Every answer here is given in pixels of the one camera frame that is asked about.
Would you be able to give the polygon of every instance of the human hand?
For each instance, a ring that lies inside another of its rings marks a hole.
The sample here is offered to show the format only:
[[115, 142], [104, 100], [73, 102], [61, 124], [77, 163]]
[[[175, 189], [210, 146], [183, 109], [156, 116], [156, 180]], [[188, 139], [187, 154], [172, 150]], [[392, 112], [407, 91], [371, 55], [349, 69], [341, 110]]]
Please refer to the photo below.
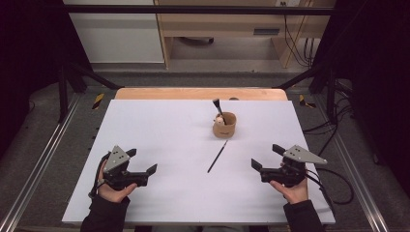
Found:
[[[106, 165], [106, 162], [107, 160], [102, 163], [102, 168], [100, 169], [99, 173], [99, 180], [103, 179], [103, 169]], [[130, 195], [136, 187], [136, 183], [133, 183], [122, 190], [115, 190], [108, 184], [102, 184], [98, 189], [98, 195], [107, 201], [120, 203], [126, 196]]]
[[286, 198], [290, 204], [296, 204], [308, 200], [308, 178], [304, 178], [299, 185], [291, 188], [287, 188], [276, 181], [271, 181], [269, 184], [271, 184], [271, 186], [278, 192], [282, 193], [284, 198]]

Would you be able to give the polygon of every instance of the white cabinet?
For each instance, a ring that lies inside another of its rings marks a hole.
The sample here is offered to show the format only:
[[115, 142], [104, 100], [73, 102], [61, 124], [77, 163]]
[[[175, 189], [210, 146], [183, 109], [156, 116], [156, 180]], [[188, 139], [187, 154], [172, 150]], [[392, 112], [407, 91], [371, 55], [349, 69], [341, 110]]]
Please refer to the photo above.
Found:
[[[82, 5], [153, 5], [150, 0], [64, 0]], [[155, 14], [70, 14], [92, 64], [163, 63]]]

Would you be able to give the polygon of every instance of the aluminum rail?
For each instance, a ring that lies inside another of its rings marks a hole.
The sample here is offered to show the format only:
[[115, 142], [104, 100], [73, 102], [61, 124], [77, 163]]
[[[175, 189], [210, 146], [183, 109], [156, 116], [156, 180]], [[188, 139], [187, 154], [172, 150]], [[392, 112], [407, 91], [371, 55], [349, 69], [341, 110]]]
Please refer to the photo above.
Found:
[[70, 105], [70, 112], [64, 119], [62, 123], [59, 123], [54, 130], [53, 135], [48, 140], [47, 145], [45, 146], [42, 155], [40, 156], [39, 160], [37, 161], [36, 166], [34, 167], [33, 171], [31, 172], [29, 178], [27, 179], [26, 183], [24, 184], [20, 194], [18, 195], [17, 199], [15, 200], [14, 205], [8, 211], [6, 216], [0, 223], [0, 232], [13, 232], [17, 227], [21, 216], [27, 207], [31, 197], [34, 194], [37, 186], [39, 185], [40, 179], [42, 178], [51, 158], [54, 155], [55, 150], [57, 149], [58, 144], [60, 143], [61, 138], [66, 131], [67, 126], [69, 125], [75, 110], [78, 106], [79, 100], [81, 95], [74, 94], [73, 99]]
[[348, 15], [351, 11], [311, 7], [45, 5], [53, 12], [88, 14]]
[[[325, 112], [325, 100], [323, 97], [314, 96], [315, 101], [318, 102], [319, 109], [323, 117], [328, 119]], [[334, 138], [335, 148], [337, 149], [338, 156], [343, 164], [344, 170], [352, 183], [353, 190], [362, 205], [362, 208], [366, 214], [367, 220], [374, 232], [388, 232], [389, 228], [383, 219], [373, 197], [370, 194], [366, 186], [366, 182], [352, 160], [346, 146], [341, 139], [340, 134], [336, 133]]]

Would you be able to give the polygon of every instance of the gray floor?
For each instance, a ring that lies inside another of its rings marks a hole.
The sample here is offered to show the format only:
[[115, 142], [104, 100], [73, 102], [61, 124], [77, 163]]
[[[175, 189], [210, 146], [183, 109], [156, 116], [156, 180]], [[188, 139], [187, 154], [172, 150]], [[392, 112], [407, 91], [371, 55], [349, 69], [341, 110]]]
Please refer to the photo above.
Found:
[[[293, 64], [289, 69], [282, 69], [275, 53], [266, 52], [273, 49], [269, 40], [235, 40], [218, 39], [214, 44], [177, 41], [173, 50], [172, 62], [168, 70], [158, 66], [125, 67], [121, 72], [101, 69], [101, 74], [118, 84], [126, 86], [220, 86], [220, 87], [272, 87], [296, 76], [305, 68]], [[52, 158], [36, 189], [28, 196], [30, 201], [24, 205], [25, 211], [18, 216], [15, 231], [46, 231], [43, 227], [58, 228], [73, 226], [61, 222], [67, 207], [67, 201], [73, 192], [78, 176], [85, 163], [89, 149], [93, 145], [93, 136], [115, 91], [108, 90], [100, 84], [86, 79], [89, 87], [85, 94], [73, 94], [78, 97], [78, 107], [70, 120], [67, 130], [58, 141]], [[310, 108], [299, 105], [300, 93], [307, 102], [321, 105], [324, 95], [312, 96], [306, 91], [309, 80], [303, 81], [287, 91], [288, 98], [294, 102], [303, 129], [309, 129], [326, 121], [320, 107]], [[99, 109], [92, 109], [95, 97], [105, 93]], [[27, 116], [24, 125], [16, 136], [14, 143], [0, 162], [0, 217], [5, 218], [18, 199], [26, 180], [30, 178], [37, 160], [44, 153], [44, 148], [52, 136], [59, 117], [57, 85], [50, 85], [31, 96], [33, 110]], [[348, 105], [342, 101], [339, 108]], [[402, 191], [387, 166], [376, 165], [360, 127], [354, 117], [346, 114], [339, 123], [337, 135], [348, 150], [368, 189], [382, 221], [388, 229], [372, 228], [371, 218], [364, 207], [361, 197], [355, 195], [348, 205], [335, 205], [335, 225], [329, 225], [328, 231], [410, 231], [410, 200]], [[318, 153], [329, 133], [306, 135], [307, 144], [313, 153]], [[336, 139], [329, 144], [323, 153], [329, 161], [328, 169], [349, 177], [343, 162], [343, 155], [337, 147]], [[320, 173], [323, 184], [335, 201], [344, 201], [349, 191], [338, 177]], [[286, 231], [283, 226], [273, 226], [272, 231]]]

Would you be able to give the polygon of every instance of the white table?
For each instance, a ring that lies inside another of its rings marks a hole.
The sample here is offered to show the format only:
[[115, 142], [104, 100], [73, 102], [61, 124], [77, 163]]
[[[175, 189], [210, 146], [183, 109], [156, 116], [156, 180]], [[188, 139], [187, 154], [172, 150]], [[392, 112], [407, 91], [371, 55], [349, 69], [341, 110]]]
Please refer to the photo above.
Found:
[[[212, 171], [223, 145], [213, 136], [218, 113], [210, 100], [113, 100], [78, 180], [63, 222], [81, 223], [89, 213], [88, 197], [101, 157], [119, 145], [136, 148], [129, 171], [158, 164], [148, 186], [130, 196], [126, 222], [133, 224], [275, 224], [286, 223], [283, 196], [250, 166], [279, 167], [285, 149], [307, 148], [291, 101], [221, 101], [234, 112], [237, 128]], [[315, 171], [312, 164], [309, 170]], [[309, 181], [309, 198], [322, 223], [335, 218], [318, 186]]]

